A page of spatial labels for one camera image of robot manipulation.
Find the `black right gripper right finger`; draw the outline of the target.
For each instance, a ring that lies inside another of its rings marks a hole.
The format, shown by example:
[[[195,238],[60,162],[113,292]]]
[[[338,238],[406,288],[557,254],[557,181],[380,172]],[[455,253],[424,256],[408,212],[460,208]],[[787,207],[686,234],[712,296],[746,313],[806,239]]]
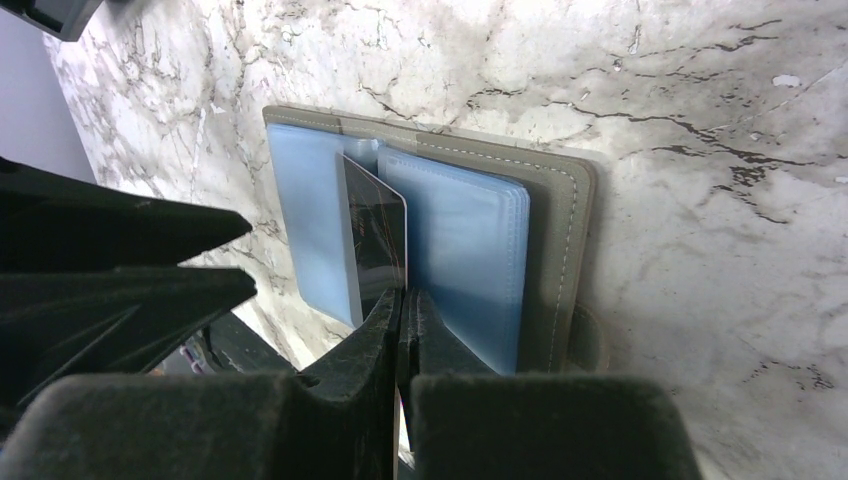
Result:
[[[698,479],[690,438],[653,382],[495,373],[422,290],[404,299],[402,399],[418,479]]]

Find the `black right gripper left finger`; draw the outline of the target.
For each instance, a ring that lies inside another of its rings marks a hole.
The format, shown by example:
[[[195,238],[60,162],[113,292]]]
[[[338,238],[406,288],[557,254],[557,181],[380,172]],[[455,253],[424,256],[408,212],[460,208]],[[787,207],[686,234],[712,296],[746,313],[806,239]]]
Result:
[[[76,375],[1,453],[5,479],[392,479],[403,295],[298,373]]]

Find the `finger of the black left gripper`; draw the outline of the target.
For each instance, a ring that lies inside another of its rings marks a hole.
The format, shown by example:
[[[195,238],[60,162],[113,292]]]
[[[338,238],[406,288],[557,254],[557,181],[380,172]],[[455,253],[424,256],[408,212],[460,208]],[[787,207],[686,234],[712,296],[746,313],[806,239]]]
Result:
[[[237,268],[128,268],[1,277],[1,406],[69,375],[142,373],[253,297]]]
[[[251,229],[231,210],[132,195],[1,161],[2,272],[177,265]]]

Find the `grey card holder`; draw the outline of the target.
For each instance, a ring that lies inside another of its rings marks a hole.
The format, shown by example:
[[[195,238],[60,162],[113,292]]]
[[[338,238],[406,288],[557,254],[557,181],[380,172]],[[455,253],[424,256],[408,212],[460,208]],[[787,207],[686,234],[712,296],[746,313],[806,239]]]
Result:
[[[595,197],[574,155],[295,106],[263,110],[297,287],[350,327],[359,306],[343,158],[407,203],[408,287],[493,371],[601,372],[608,342],[577,301]]]

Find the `black card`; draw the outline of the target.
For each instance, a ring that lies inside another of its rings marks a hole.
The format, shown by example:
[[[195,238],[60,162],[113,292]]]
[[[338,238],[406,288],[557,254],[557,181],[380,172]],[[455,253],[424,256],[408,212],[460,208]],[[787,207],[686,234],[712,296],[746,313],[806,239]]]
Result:
[[[343,158],[359,306],[363,317],[387,289],[408,287],[407,203],[395,189]]]

